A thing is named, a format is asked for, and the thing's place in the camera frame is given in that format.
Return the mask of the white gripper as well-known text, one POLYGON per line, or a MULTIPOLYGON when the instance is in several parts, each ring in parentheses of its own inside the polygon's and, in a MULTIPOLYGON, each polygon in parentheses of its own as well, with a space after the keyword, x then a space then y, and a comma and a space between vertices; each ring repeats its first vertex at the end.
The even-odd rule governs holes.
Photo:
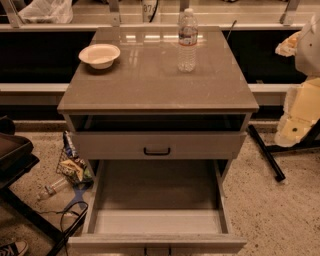
MULTIPOLYGON (((276 47, 275 53, 294 56, 299 35, 300 32, 290 35, 276 47)), ((300 143, 320 119, 320 78, 311 77, 300 86, 290 88, 283 110, 274 141, 278 146, 292 147, 300 143)))

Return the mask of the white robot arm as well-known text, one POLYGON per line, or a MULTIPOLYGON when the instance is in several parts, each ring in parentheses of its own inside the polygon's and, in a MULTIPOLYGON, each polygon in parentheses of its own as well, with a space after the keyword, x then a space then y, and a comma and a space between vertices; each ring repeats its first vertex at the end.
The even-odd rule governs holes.
POLYGON ((275 52, 295 57, 295 68, 307 76, 285 97, 283 115, 277 126, 275 142, 281 147, 299 143, 320 119, 320 14, 280 43, 275 52))

